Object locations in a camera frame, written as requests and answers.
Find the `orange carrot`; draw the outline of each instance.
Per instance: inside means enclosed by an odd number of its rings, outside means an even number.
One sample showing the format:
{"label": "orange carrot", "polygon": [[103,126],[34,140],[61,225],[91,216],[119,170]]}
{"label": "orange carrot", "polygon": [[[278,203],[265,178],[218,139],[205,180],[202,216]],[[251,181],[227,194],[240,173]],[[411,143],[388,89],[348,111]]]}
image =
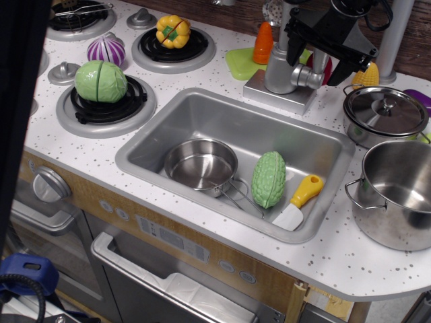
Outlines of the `orange carrot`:
{"label": "orange carrot", "polygon": [[253,60],[258,64],[267,64],[271,54],[274,39],[269,22],[263,22],[257,34],[255,49],[253,51]]}

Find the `metal pole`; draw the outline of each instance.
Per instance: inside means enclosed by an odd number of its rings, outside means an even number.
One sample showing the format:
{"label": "metal pole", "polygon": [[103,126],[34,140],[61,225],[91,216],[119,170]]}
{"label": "metal pole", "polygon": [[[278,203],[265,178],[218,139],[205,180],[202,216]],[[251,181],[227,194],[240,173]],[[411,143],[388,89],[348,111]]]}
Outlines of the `metal pole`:
{"label": "metal pole", "polygon": [[385,30],[379,48],[380,53],[376,60],[380,84],[390,84],[397,79],[393,65],[397,58],[414,2],[414,0],[394,0],[392,4],[393,21],[389,28]]}

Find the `yellow pepper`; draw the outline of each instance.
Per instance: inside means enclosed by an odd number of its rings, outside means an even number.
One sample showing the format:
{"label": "yellow pepper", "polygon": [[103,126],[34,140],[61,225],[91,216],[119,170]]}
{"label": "yellow pepper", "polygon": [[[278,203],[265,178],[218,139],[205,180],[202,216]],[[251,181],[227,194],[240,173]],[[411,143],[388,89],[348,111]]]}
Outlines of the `yellow pepper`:
{"label": "yellow pepper", "polygon": [[166,48],[182,48],[190,38],[190,22],[177,15],[165,15],[157,22],[156,37]]}

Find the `pot lid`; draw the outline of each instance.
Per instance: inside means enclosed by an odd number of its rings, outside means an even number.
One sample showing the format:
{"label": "pot lid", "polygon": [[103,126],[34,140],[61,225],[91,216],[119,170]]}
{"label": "pot lid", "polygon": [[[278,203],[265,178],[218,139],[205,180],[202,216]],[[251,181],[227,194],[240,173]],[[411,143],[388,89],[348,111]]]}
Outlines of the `pot lid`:
{"label": "pot lid", "polygon": [[428,113],[415,98],[389,87],[361,87],[347,95],[344,112],[357,125],[386,136],[423,131]]}

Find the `yellow knife handle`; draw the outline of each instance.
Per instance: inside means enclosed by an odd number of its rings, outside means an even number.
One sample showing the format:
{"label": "yellow knife handle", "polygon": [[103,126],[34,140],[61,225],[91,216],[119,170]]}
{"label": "yellow knife handle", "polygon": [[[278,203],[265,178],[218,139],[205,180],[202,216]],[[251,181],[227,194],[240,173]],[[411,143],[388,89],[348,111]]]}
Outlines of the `yellow knife handle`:
{"label": "yellow knife handle", "polygon": [[304,177],[296,189],[294,196],[290,199],[290,202],[296,207],[300,208],[302,205],[307,203],[309,199],[318,195],[323,188],[323,181],[317,175],[308,175]]}

